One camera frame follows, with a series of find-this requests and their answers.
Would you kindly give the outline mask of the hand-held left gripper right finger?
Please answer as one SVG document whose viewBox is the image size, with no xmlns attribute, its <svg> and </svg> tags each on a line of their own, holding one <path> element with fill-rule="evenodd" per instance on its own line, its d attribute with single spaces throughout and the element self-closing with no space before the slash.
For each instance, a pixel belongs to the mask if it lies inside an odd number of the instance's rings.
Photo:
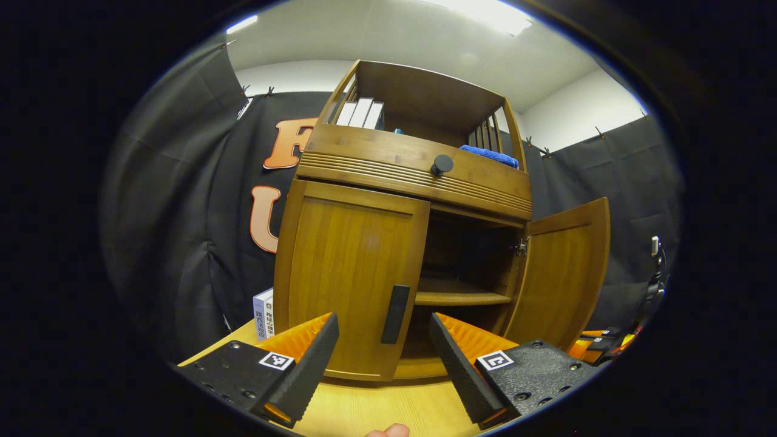
<svg viewBox="0 0 777 437">
<path fill-rule="evenodd" d="M 470 421 L 485 430 L 547 409 L 599 368 L 541 339 L 517 344 L 434 312 L 429 337 Z"/>
</svg>

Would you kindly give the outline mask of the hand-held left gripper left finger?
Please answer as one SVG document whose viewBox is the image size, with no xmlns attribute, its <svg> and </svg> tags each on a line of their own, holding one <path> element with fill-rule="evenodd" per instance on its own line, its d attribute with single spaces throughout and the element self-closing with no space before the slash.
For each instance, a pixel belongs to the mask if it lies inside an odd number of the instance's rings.
<svg viewBox="0 0 777 437">
<path fill-rule="evenodd" d="M 293 428 L 302 420 L 338 339 L 338 315 L 329 312 L 258 345 L 228 341 L 177 370 L 239 410 Z"/>
</svg>

